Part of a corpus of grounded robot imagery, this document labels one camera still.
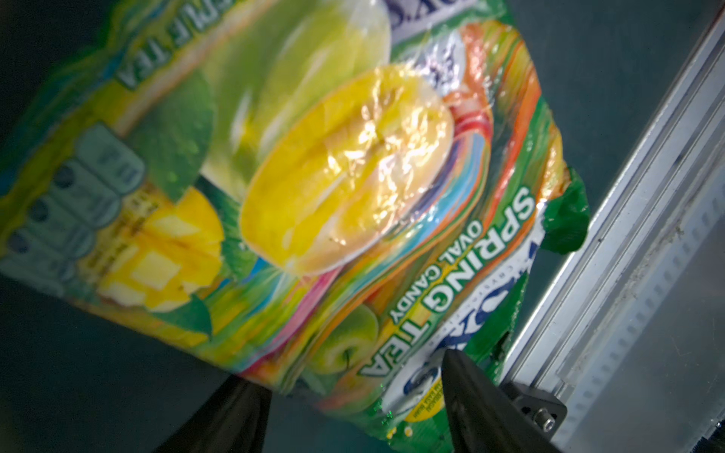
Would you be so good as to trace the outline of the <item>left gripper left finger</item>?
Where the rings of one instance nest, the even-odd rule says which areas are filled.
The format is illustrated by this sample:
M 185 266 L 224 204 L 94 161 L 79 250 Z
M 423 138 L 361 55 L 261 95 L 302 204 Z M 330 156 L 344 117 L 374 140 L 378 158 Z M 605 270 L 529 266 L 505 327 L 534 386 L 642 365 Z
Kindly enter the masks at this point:
M 270 390 L 231 376 L 156 451 L 260 453 L 271 401 Z

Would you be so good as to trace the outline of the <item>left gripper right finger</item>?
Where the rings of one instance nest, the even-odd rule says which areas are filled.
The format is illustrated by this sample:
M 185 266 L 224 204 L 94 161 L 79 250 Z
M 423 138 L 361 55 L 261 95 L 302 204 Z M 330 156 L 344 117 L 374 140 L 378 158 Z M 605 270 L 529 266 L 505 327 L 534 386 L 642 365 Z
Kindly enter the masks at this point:
M 442 383 L 456 452 L 558 450 L 464 352 L 446 351 Z

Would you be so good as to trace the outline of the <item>green Fox's candy bag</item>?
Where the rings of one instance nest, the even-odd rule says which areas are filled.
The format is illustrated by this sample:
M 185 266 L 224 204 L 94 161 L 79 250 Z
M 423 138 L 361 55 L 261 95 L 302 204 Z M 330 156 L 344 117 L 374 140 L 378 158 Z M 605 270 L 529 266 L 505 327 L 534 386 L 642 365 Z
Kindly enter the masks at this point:
M 114 1 L 1 132 L 1 282 L 396 452 L 590 219 L 502 1 Z

